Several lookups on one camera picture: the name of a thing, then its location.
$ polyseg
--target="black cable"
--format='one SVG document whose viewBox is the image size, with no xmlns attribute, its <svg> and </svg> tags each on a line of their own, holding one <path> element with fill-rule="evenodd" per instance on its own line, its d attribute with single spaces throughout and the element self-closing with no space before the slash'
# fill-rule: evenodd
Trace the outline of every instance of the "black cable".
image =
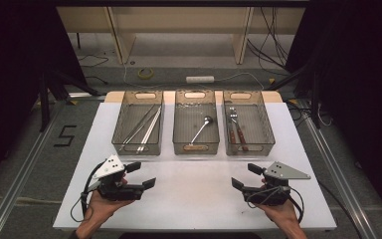
<svg viewBox="0 0 382 239">
<path fill-rule="evenodd" d="M 296 119 L 292 118 L 293 121 L 300 120 L 300 119 L 302 118 L 302 115 L 303 115 L 303 114 L 308 114 L 308 115 L 310 115 L 310 109 L 300 108 L 297 104 L 291 102 L 290 100 L 284 100 L 284 102 L 285 102 L 286 104 L 288 104 L 289 106 L 293 107 L 293 109 L 289 109 L 290 111 L 298 111 L 298 112 L 299 112 L 299 117 L 296 118 Z"/>
<path fill-rule="evenodd" d="M 287 85 L 288 83 L 300 78 L 302 75 L 305 74 L 306 71 L 306 65 L 299 68 L 295 72 L 291 73 L 290 75 L 286 76 L 284 79 L 282 79 L 280 82 L 270 86 L 267 91 L 275 91 L 278 90 L 279 88 Z"/>
<path fill-rule="evenodd" d="M 302 204 L 302 208 L 300 208 L 299 205 L 295 202 L 295 200 L 293 200 L 293 198 L 291 196 L 288 197 L 289 201 L 296 207 L 296 210 L 298 210 L 298 212 L 299 212 L 299 217 L 297 218 L 297 221 L 300 223 L 302 221 L 303 213 L 305 211 L 305 205 L 303 204 L 303 199 L 302 199 L 302 196 L 299 194 L 299 192 L 293 188 L 290 188 L 290 189 L 292 191 L 296 192 L 296 194 L 300 198 L 300 203 Z"/>
<path fill-rule="evenodd" d="M 272 15 L 273 15 L 273 19 L 274 19 L 274 21 L 273 21 L 273 23 L 274 23 L 273 24 L 273 36 L 274 36 L 274 40 L 275 40 L 276 49 L 277 49 L 277 51 L 279 50 L 280 55 L 282 55 L 282 57 L 287 61 L 287 51 L 285 51 L 285 49 L 282 47 L 282 44 L 279 41 L 279 35 L 278 35 L 278 32 L 277 32 L 277 27 L 278 27 L 278 20 L 277 20 L 278 8 L 275 8 L 275 7 L 273 8 Z"/>
<path fill-rule="evenodd" d="M 303 120 L 301 120 L 297 125 L 296 128 L 298 128 L 306 119 L 310 118 L 310 115 L 306 116 Z"/>
<path fill-rule="evenodd" d="M 81 201 L 82 203 L 87 204 L 86 202 L 83 202 L 83 201 L 82 201 L 82 198 L 80 197 L 79 200 L 77 200 L 77 202 L 76 202 L 76 203 L 74 204 L 74 206 L 71 208 L 71 213 L 70 213 L 71 218 L 72 218 L 75 222 L 84 222 L 84 221 L 88 221 L 88 220 L 90 220 L 90 218 L 92 218 L 93 214 L 95 213 L 95 212 L 93 211 L 93 208 L 92 208 L 92 207 L 90 207 L 90 209 L 92 210 L 92 215 L 90 215 L 89 218 L 87 218 L 87 219 L 85 218 L 85 219 L 83 219 L 83 220 L 77 220 L 77 219 L 74 217 L 74 215 L 73 215 L 73 211 L 74 211 L 74 208 L 76 207 L 76 205 L 79 203 L 79 201 Z"/>
<path fill-rule="evenodd" d="M 269 35 L 272 36 L 274 42 L 275 42 L 275 47 L 276 47 L 276 51 L 277 51 L 277 54 L 278 54 L 278 57 L 281 61 L 281 63 L 284 65 L 284 68 L 285 68 L 285 63 L 283 62 L 282 58 L 281 58 L 281 55 L 282 57 L 286 60 L 287 58 L 284 56 L 284 53 L 287 55 L 287 52 L 285 51 L 285 49 L 282 47 L 281 43 L 279 42 L 279 40 L 277 39 L 277 33 L 276 33 L 276 27 L 277 27 L 277 20 L 276 20 L 276 16 L 277 16 L 277 8 L 273 8 L 272 9 L 272 26 L 269 27 L 269 23 L 268 23 L 268 20 L 266 18 L 266 15 L 265 15 L 265 12 L 263 11 L 263 8 L 261 7 L 260 8 L 261 11 L 262 11 L 262 15 L 263 15 L 263 18 L 265 20 L 265 23 L 266 23 L 266 26 L 268 27 L 268 30 L 269 30 Z"/>
<path fill-rule="evenodd" d="M 89 178 L 87 179 L 87 183 L 86 183 L 85 189 L 84 189 L 84 191 L 83 191 L 83 193 L 81 195 L 83 215 L 86 215 L 86 211 L 87 211 L 87 196 L 89 195 L 89 184 L 92 181 L 93 175 L 101 167 L 102 164 L 104 164 L 104 161 L 99 163 L 95 167 L 95 169 L 93 169 L 92 173 L 90 174 Z"/>
<path fill-rule="evenodd" d="M 270 62 L 270 63 L 273 63 L 277 66 L 279 66 L 280 68 L 284 69 L 285 70 L 285 66 L 281 65 L 280 63 L 278 63 L 277 61 L 275 61 L 273 58 L 269 57 L 266 53 L 262 52 L 261 50 L 257 49 L 257 47 L 253 44 L 253 42 L 251 42 L 250 40 L 248 40 L 248 43 L 250 43 L 250 45 L 254 48 L 255 51 L 257 51 L 257 53 L 259 53 L 258 55 L 256 53 L 253 52 L 254 55 L 258 56 L 259 58 L 261 58 L 262 60 L 264 61 L 267 61 L 267 62 Z"/>
<path fill-rule="evenodd" d="M 98 65 L 100 65 L 100 64 L 103 64 L 103 63 L 105 63 L 105 62 L 107 62 L 107 61 L 109 60 L 109 58 L 106 58 L 106 57 L 98 57 L 98 56 L 95 56 L 95 55 L 86 55 L 86 56 L 83 57 L 83 58 L 78 58 L 78 60 L 81 61 L 81 60 L 84 60 L 84 59 L 87 58 L 87 57 L 95 57 L 95 58 L 103 59 L 103 61 L 102 61 L 102 62 L 99 62 L 99 63 L 97 63 L 97 64 L 94 64 L 94 65 L 92 65 L 92 66 L 82 66 L 82 67 L 90 67 L 90 68 L 92 68 L 92 67 L 98 66 Z"/>
<path fill-rule="evenodd" d="M 277 193 L 277 192 L 280 191 L 280 190 L 281 190 L 281 189 L 277 186 L 277 187 L 273 187 L 273 188 L 269 188 L 269 189 L 266 189 L 266 190 L 263 190 L 263 191 L 259 191 L 259 192 L 253 193 L 253 194 L 251 194 L 249 197 L 247 197 L 246 202 L 247 202 L 247 204 L 248 204 L 248 206 L 249 206 L 250 208 L 257 208 L 257 207 L 255 207 L 255 206 L 251 206 L 251 205 L 250 205 L 250 201 L 251 201 L 251 198 L 252 198 L 252 197 L 254 197 L 254 196 L 258 195 L 258 194 L 262 194 L 262 193 L 266 193 L 266 192 L 268 192 L 268 191 L 272 191 L 272 193 L 270 193 L 269 196 L 267 196 L 267 197 L 265 198 L 265 200 L 263 200 L 261 203 L 259 203 L 259 204 L 263 204 L 263 203 L 265 203 L 269 198 L 271 198 L 275 193 Z"/>
<path fill-rule="evenodd" d="M 262 68 L 263 71 L 268 72 L 268 73 L 272 73 L 272 74 L 275 74 L 275 75 L 279 75 L 279 76 L 284 76 L 284 77 L 289 76 L 289 74 L 276 73 L 276 72 L 272 72 L 272 71 L 267 70 L 266 68 L 263 67 L 262 62 L 260 61 L 260 59 L 261 58 L 259 57 L 259 66 L 260 66 L 260 68 Z"/>
<path fill-rule="evenodd" d="M 355 229 L 356 234 L 358 235 L 358 238 L 362 239 L 361 232 L 356 227 L 355 220 L 353 219 L 352 215 L 349 213 L 348 209 L 343 205 L 343 203 L 339 201 L 339 199 L 337 199 L 337 197 L 330 191 L 330 189 L 328 189 L 322 182 L 320 182 L 319 180 L 317 180 L 317 182 L 320 186 L 322 186 L 328 192 L 328 194 L 330 194 L 331 197 L 333 197 L 333 199 L 337 202 L 337 204 L 339 204 L 343 212 L 346 214 L 346 216 L 349 218 L 350 222 L 352 223 L 353 228 Z"/>
<path fill-rule="evenodd" d="M 265 46 L 266 42 L 268 41 L 268 38 L 269 38 L 269 34 L 266 35 L 265 41 L 263 41 L 263 44 L 262 44 L 262 46 L 260 47 L 260 51 L 263 50 L 263 47 Z"/>
<path fill-rule="evenodd" d="M 86 78 L 95 78 L 95 79 L 98 79 L 99 81 L 103 82 L 105 85 L 108 85 L 109 82 L 103 80 L 102 78 L 99 78 L 99 77 L 95 77 L 95 76 L 92 76 L 92 77 L 86 77 Z"/>
</svg>

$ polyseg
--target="spoon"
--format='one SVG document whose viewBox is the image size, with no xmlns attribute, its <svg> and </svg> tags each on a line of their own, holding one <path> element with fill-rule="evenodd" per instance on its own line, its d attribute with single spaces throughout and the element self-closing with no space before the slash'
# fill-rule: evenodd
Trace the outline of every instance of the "spoon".
<svg viewBox="0 0 382 239">
<path fill-rule="evenodd" d="M 194 138 L 191 140 L 190 144 L 193 144 L 194 140 L 197 138 L 198 134 L 200 134 L 201 130 L 203 130 L 203 128 L 209 124 L 213 122 L 213 119 L 209 116 L 205 116 L 204 117 L 204 124 L 201 126 L 200 130 L 198 130 L 197 134 L 195 134 Z"/>
</svg>

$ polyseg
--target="aluminum rail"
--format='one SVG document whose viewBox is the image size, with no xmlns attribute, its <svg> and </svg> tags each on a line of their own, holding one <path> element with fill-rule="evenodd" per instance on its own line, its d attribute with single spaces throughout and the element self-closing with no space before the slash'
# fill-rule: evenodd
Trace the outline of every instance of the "aluminum rail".
<svg viewBox="0 0 382 239">
<path fill-rule="evenodd" d="M 64 108 L 64 106 L 65 102 L 57 102 L 55 104 L 55 107 L 52 110 L 51 120 L 48 126 L 43 132 L 40 132 L 26 160 L 21 166 L 20 171 L 15 177 L 11 187 L 2 199 L 0 203 L 0 232 L 2 231 L 2 228 L 4 227 L 5 222 L 12 211 L 12 208 L 14 207 L 15 202 L 17 201 L 18 196 L 23 190 L 31 171 L 33 170 L 34 165 L 42 152 L 42 149 L 49 137 L 49 134 L 52 131 L 56 118 L 58 117 L 58 114 Z"/>
<path fill-rule="evenodd" d="M 309 105 L 305 101 L 299 101 L 303 108 L 309 108 Z M 322 158 L 327 165 L 328 170 L 333 178 L 334 183 L 342 196 L 349 213 L 352 215 L 355 225 L 358 228 L 363 239 L 378 238 L 374 231 L 367 215 L 361 207 L 355 193 L 350 187 L 345 175 L 340 169 L 330 147 L 324 138 L 321 129 L 317 129 L 311 118 L 305 120 L 318 149 L 321 152 Z"/>
</svg>

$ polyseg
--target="white table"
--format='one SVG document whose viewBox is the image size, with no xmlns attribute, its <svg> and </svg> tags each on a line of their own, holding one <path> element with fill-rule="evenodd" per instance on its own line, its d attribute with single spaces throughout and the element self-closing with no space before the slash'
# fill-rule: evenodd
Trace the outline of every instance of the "white table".
<svg viewBox="0 0 382 239">
<path fill-rule="evenodd" d="M 224 137 L 221 105 L 217 103 L 220 138 Z M 269 156 L 236 157 L 226 155 L 221 140 L 217 155 L 175 155 L 173 151 L 174 104 L 165 103 L 162 149 L 159 156 L 122 156 L 123 163 L 141 161 L 141 169 L 126 176 L 128 183 L 140 184 L 156 177 L 153 188 L 139 201 L 121 208 L 101 229 L 118 231 L 260 231 L 277 226 L 260 209 L 252 209 L 240 191 L 232 187 L 231 177 L 246 186 L 261 186 L 261 178 L 247 170 L 248 162 L 268 167 L 283 162 L 311 176 L 311 180 L 290 180 L 289 185 L 303 197 L 303 229 L 330 230 L 336 227 L 314 172 L 302 147 L 293 121 L 284 103 L 267 103 L 266 108 L 276 144 Z M 70 211 L 96 165 L 111 154 L 112 134 L 120 104 L 100 104 L 83 153 L 61 205 L 54 227 L 76 229 Z M 300 205 L 296 193 L 291 193 Z M 74 216 L 82 219 L 78 204 Z"/>
</svg>

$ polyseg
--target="cable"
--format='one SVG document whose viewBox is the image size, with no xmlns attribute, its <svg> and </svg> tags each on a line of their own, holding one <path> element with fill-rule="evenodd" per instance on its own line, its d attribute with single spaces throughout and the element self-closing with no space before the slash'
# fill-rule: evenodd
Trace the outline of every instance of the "cable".
<svg viewBox="0 0 382 239">
<path fill-rule="evenodd" d="M 330 194 L 331 197 L 333 197 L 333 199 L 337 202 L 337 204 L 339 204 L 340 208 L 342 208 L 343 212 L 346 214 L 346 216 L 349 218 L 350 222 L 352 223 L 354 229 L 356 230 L 356 234 L 358 235 L 358 238 L 362 238 L 361 236 L 361 232 L 358 230 L 358 228 L 356 227 L 356 224 L 355 224 L 355 220 L 353 219 L 352 215 L 349 213 L 348 209 L 343 205 L 343 203 L 341 203 L 339 201 L 339 199 L 337 199 L 337 197 L 330 191 L 330 189 L 328 189 L 322 182 L 320 182 L 319 180 L 317 180 L 318 184 L 324 188 L 328 194 Z"/>
<path fill-rule="evenodd" d="M 325 122 L 323 121 L 323 119 L 321 118 L 321 115 L 320 115 L 320 109 L 321 109 L 321 105 L 318 107 L 318 110 L 317 110 L 318 119 L 320 120 L 320 122 L 321 122 L 324 126 L 331 126 L 331 124 L 333 123 L 333 118 L 330 118 L 330 122 L 325 123 Z"/>
<path fill-rule="evenodd" d="M 103 82 L 105 85 L 108 85 L 108 84 L 109 84 L 109 82 L 104 81 L 103 79 L 101 79 L 101 78 L 99 78 L 99 77 L 92 76 L 92 77 L 86 77 L 86 79 L 87 79 L 87 78 L 95 78 L 95 79 L 98 79 L 99 81 Z"/>
<path fill-rule="evenodd" d="M 222 81 L 230 80 L 230 79 L 236 78 L 236 77 L 241 76 L 241 75 L 250 75 L 262 87 L 262 90 L 265 89 L 263 84 L 261 82 L 259 82 L 259 80 L 251 73 L 239 73 L 239 74 L 234 75 L 232 77 L 228 77 L 228 78 L 224 78 L 224 79 L 220 79 L 220 80 L 215 80 L 215 82 L 222 82 Z"/>
<path fill-rule="evenodd" d="M 261 62 L 260 60 L 264 60 L 266 62 L 270 62 L 270 63 L 273 63 L 275 65 L 277 65 L 278 67 L 282 68 L 285 70 L 285 66 L 284 65 L 281 65 L 280 63 L 278 63 L 277 61 L 275 61 L 273 58 L 271 58 L 270 56 L 268 56 L 266 53 L 262 52 L 261 50 L 257 49 L 257 47 L 253 44 L 253 42 L 251 42 L 251 40 L 248 40 L 248 43 L 250 43 L 249 45 L 249 49 L 250 51 L 259 57 L 259 65 L 260 67 L 263 68 L 263 66 L 261 65 Z"/>
<path fill-rule="evenodd" d="M 92 66 L 81 66 L 81 67 L 90 67 L 90 68 L 92 68 L 92 67 L 98 66 L 98 65 L 100 65 L 100 64 L 103 64 L 103 63 L 105 63 L 105 62 L 107 62 L 107 61 L 109 60 L 109 58 L 106 58 L 106 57 L 98 57 L 98 56 L 95 56 L 95 55 L 86 55 L 86 56 L 83 57 L 83 58 L 78 58 L 78 60 L 79 60 L 79 61 L 82 61 L 82 60 L 84 60 L 84 59 L 87 58 L 87 57 L 95 57 L 95 58 L 103 59 L 103 61 L 102 61 L 102 62 L 99 62 L 99 63 L 97 63 L 97 64 L 94 64 L 94 65 L 92 65 Z"/>
<path fill-rule="evenodd" d="M 296 128 L 298 128 L 304 121 L 306 121 L 306 119 L 310 118 L 310 115 L 308 115 L 308 114 L 305 114 L 305 115 L 306 115 L 306 117 L 305 117 L 301 122 L 299 122 L 299 123 L 296 125 Z"/>
<path fill-rule="evenodd" d="M 77 204 L 79 204 L 79 201 L 80 200 L 82 200 L 82 198 L 80 197 L 79 198 L 79 200 L 77 200 L 77 202 L 74 204 L 74 206 L 71 208 L 71 212 L 70 212 L 70 215 L 71 215 L 71 218 L 75 221 L 75 222 L 84 222 L 84 221 L 89 221 L 91 218 L 92 218 L 92 216 L 93 216 L 93 214 L 95 213 L 95 211 L 93 210 L 93 208 L 92 207 L 89 207 L 89 209 L 92 211 L 92 215 L 90 215 L 90 217 L 89 218 L 85 218 L 85 219 L 83 219 L 83 220 L 77 220 L 75 217 L 74 217 L 74 215 L 73 215 L 73 210 L 74 210 L 74 208 L 77 206 Z"/>
<path fill-rule="evenodd" d="M 293 107 L 293 109 L 289 109 L 290 111 L 297 110 L 299 112 L 299 117 L 297 119 L 292 118 L 293 121 L 300 120 L 302 118 L 303 113 L 309 114 L 310 109 L 302 109 L 299 106 L 297 106 L 296 104 L 292 103 L 290 100 L 284 100 L 284 102 L 286 104 L 290 105 L 291 107 Z"/>
<path fill-rule="evenodd" d="M 303 199 L 302 199 L 302 196 L 300 195 L 300 193 L 298 191 L 296 191 L 292 187 L 290 188 L 290 190 L 296 192 L 296 194 L 299 196 L 300 203 L 302 204 L 302 208 L 300 208 L 299 205 L 293 200 L 293 198 L 291 196 L 288 197 L 290 202 L 296 207 L 296 210 L 298 210 L 298 212 L 299 212 L 299 217 L 298 217 L 297 221 L 300 223 L 302 221 L 303 213 L 305 211 L 305 206 L 303 204 Z"/>
<path fill-rule="evenodd" d="M 207 86 L 203 86 L 201 84 L 189 84 L 189 83 L 184 83 L 184 84 L 160 84 L 160 85 L 155 85 L 155 86 L 141 86 L 141 85 L 129 83 L 129 82 L 126 81 L 126 71 L 127 71 L 126 64 L 123 64 L 123 67 L 124 67 L 124 73 L 123 73 L 123 79 L 122 80 L 127 85 L 130 85 L 130 86 L 133 86 L 133 87 L 144 88 L 144 89 L 153 89 L 153 88 L 165 87 L 165 86 L 181 87 L 181 86 L 194 85 L 194 86 L 200 86 L 200 87 L 203 87 L 203 88 L 206 88 L 206 89 L 210 89 L 210 90 L 222 90 L 222 91 L 224 90 L 224 89 L 213 89 L 213 88 L 210 88 L 210 87 L 207 87 Z M 229 79 L 241 76 L 241 75 L 250 75 L 262 87 L 262 90 L 265 88 L 263 86 L 263 84 L 254 75 L 252 75 L 250 73 L 239 73 L 239 74 L 236 74 L 236 75 L 234 75 L 232 77 L 228 77 L 228 78 L 224 78 L 224 79 L 220 79 L 220 80 L 215 80 L 215 82 L 226 81 L 226 80 L 229 80 Z"/>
<path fill-rule="evenodd" d="M 247 202 L 247 204 L 248 204 L 248 206 L 249 206 L 250 208 L 257 208 L 256 206 L 252 206 L 252 205 L 250 204 L 251 198 L 253 198 L 255 195 L 259 195 L 259 194 L 262 194 L 262 193 L 265 193 L 265 192 L 272 191 L 272 193 L 269 194 L 269 196 L 266 197 L 265 200 L 263 200 L 261 203 L 259 203 L 259 204 L 263 204 L 263 203 L 265 203 L 269 198 L 271 198 L 274 194 L 276 194 L 276 193 L 277 193 L 278 191 L 280 191 L 280 190 L 281 190 L 281 189 L 277 186 L 277 187 L 273 187 L 273 188 L 270 188 L 270 189 L 266 189 L 266 190 L 263 190 L 263 191 L 259 191 L 259 192 L 253 193 L 253 194 L 251 194 L 249 197 L 247 197 L 246 202 Z"/>
<path fill-rule="evenodd" d="M 106 52 L 113 52 L 113 53 L 114 53 L 114 51 L 115 51 L 115 48 L 111 48 L 111 49 L 107 49 L 107 50 L 103 50 L 103 51 L 96 52 L 96 53 L 94 53 L 93 55 L 97 56 L 97 55 L 100 55 L 101 53 L 103 53 L 104 55 L 106 55 Z"/>
<path fill-rule="evenodd" d="M 263 52 L 261 51 L 261 49 L 260 49 L 260 50 L 257 49 L 257 47 L 250 41 L 250 39 L 248 40 L 248 43 L 250 43 L 250 45 L 248 45 L 248 48 L 249 48 L 250 52 L 253 53 L 256 57 L 259 58 L 259 66 L 262 68 L 263 71 L 268 72 L 268 73 L 272 73 L 272 74 L 276 74 L 276 75 L 280 75 L 280 76 L 285 76 L 285 77 L 288 76 L 288 75 L 286 75 L 286 74 L 281 74 L 281 73 L 272 72 L 272 71 L 269 71 L 269 70 L 267 70 L 266 68 L 264 68 L 263 65 L 262 65 L 261 60 L 266 61 L 266 62 L 273 63 L 273 64 L 275 64 L 275 65 L 277 65 L 277 66 L 279 66 L 280 68 L 282 68 L 282 69 L 285 70 L 285 67 L 284 67 L 284 66 L 282 66 L 281 64 L 279 64 L 278 62 L 276 62 L 274 59 L 272 59 L 271 57 L 269 57 L 267 54 L 263 53 Z"/>
<path fill-rule="evenodd" d="M 278 14 L 278 9 L 275 7 L 272 8 L 272 24 L 271 24 L 271 27 L 269 27 L 269 23 L 268 23 L 268 20 L 266 18 L 266 15 L 263 11 L 263 8 L 261 7 L 260 9 L 262 11 L 263 18 L 265 19 L 266 26 L 268 27 L 268 30 L 269 30 L 268 37 L 269 37 L 269 35 L 271 35 L 273 40 L 275 41 L 276 52 L 278 54 L 280 61 L 284 65 L 285 63 L 282 61 L 281 55 L 287 61 L 287 57 L 285 57 L 285 55 L 287 55 L 287 52 L 282 47 L 282 45 L 279 41 L 279 35 L 276 32 L 276 27 L 278 26 L 278 21 L 276 20 L 277 14 Z"/>
<path fill-rule="evenodd" d="M 87 179 L 87 182 L 86 182 L 86 185 L 85 185 L 85 189 L 83 190 L 83 193 L 81 194 L 81 201 L 82 201 L 82 210 L 83 210 L 83 215 L 86 215 L 86 211 L 87 211 L 87 196 L 89 195 L 89 184 L 90 182 L 92 181 L 92 177 L 93 175 L 95 174 L 95 172 L 104 164 L 104 161 L 99 163 L 95 169 L 93 169 L 92 173 L 90 174 L 89 178 Z"/>
<path fill-rule="evenodd" d="M 263 41 L 263 44 L 262 44 L 262 46 L 260 47 L 260 51 L 263 49 L 263 47 L 265 46 L 265 43 L 267 42 L 267 40 L 268 40 L 268 38 L 269 38 L 269 34 L 268 35 L 266 35 L 266 38 L 265 38 L 265 41 Z"/>
</svg>

